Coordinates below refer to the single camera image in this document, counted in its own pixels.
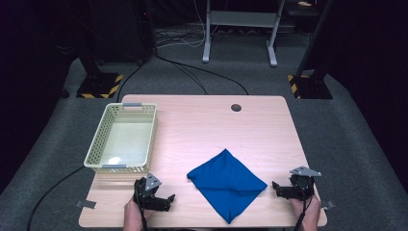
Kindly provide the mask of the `cream perforated plastic basket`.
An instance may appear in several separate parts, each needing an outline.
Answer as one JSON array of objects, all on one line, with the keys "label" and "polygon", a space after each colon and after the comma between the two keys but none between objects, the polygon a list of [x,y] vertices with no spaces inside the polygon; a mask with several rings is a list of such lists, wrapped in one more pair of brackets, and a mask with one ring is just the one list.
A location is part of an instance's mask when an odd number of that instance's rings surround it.
[{"label": "cream perforated plastic basket", "polygon": [[156,127],[156,104],[108,104],[91,141],[84,167],[97,173],[148,172]]}]

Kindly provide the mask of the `person's right hand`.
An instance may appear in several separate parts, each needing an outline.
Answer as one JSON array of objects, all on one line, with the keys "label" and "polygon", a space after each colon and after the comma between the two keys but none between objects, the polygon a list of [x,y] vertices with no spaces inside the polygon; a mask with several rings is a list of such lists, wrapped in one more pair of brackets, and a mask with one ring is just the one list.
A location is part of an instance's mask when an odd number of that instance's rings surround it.
[{"label": "person's right hand", "polygon": [[295,231],[318,231],[320,200],[313,195],[306,201],[290,199],[296,217]]}]

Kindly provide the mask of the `person's left hand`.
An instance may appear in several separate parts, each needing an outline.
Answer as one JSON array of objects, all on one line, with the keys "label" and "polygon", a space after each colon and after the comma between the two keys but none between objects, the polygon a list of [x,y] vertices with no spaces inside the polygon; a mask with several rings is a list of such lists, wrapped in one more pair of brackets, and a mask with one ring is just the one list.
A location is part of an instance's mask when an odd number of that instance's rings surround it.
[{"label": "person's left hand", "polygon": [[142,231],[142,221],[139,206],[130,199],[124,205],[123,231]]}]

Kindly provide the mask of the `grey metal desk frame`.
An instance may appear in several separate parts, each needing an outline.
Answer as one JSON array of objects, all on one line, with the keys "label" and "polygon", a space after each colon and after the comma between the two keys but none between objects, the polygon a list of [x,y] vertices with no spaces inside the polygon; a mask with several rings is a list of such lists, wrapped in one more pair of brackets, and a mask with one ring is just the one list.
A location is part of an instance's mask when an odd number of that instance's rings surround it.
[{"label": "grey metal desk frame", "polygon": [[275,13],[254,12],[227,12],[213,11],[211,0],[206,2],[205,43],[202,62],[206,64],[211,54],[211,26],[241,26],[271,29],[270,39],[267,41],[268,58],[271,67],[277,67],[278,62],[275,54],[275,40],[280,25],[282,11],[286,0],[277,0],[278,8]]}]

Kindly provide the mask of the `black stand with striped base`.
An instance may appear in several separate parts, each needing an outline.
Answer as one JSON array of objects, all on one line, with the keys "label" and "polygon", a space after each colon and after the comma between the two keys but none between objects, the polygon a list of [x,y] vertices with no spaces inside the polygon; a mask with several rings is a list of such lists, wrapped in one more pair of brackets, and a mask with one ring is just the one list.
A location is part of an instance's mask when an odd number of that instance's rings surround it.
[{"label": "black stand with striped base", "polygon": [[117,92],[123,76],[118,73],[102,72],[87,49],[80,49],[78,57],[87,76],[78,88],[77,96],[81,98],[112,98]]},{"label": "black stand with striped base", "polygon": [[306,65],[312,56],[315,46],[317,45],[319,34],[324,26],[333,2],[334,0],[327,0],[318,25],[312,35],[312,39],[306,49],[305,54],[303,55],[295,75],[288,76],[293,91],[293,96],[296,99],[332,99],[332,95],[324,83],[324,77],[326,75],[329,62],[328,58],[324,58],[322,55],[320,55],[322,61],[317,64],[313,73],[306,77],[303,77],[302,73],[306,69]]}]

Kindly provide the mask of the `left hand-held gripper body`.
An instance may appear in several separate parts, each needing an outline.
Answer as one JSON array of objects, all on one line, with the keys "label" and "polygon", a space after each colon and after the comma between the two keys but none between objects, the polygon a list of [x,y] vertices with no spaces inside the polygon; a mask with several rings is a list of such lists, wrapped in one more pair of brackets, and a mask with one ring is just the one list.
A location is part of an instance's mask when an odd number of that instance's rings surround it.
[{"label": "left hand-held gripper body", "polygon": [[142,209],[158,210],[160,202],[155,193],[160,185],[161,181],[151,172],[137,179],[134,184],[134,202]]}]

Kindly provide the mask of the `black cabinet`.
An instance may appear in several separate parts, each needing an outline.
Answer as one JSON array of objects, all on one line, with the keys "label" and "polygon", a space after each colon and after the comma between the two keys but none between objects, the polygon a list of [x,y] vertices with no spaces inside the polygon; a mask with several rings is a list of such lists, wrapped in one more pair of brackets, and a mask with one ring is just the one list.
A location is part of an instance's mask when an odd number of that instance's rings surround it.
[{"label": "black cabinet", "polygon": [[98,64],[144,64],[155,46],[149,0],[89,0]]}]

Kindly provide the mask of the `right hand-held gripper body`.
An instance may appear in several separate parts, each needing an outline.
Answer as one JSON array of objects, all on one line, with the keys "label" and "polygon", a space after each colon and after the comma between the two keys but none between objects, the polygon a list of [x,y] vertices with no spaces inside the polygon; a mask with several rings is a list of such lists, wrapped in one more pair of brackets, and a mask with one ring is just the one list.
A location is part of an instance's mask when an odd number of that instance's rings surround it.
[{"label": "right hand-held gripper body", "polygon": [[291,170],[292,198],[306,200],[315,194],[315,178],[321,177],[320,171],[308,167],[297,167]]}]

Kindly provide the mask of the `blue shirt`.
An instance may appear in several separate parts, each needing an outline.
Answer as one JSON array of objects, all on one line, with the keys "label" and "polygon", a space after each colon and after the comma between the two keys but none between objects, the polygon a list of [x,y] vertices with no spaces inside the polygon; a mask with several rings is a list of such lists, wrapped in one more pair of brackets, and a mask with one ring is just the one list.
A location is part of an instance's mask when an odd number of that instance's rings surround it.
[{"label": "blue shirt", "polygon": [[228,224],[268,186],[227,149],[191,170],[187,178]]}]

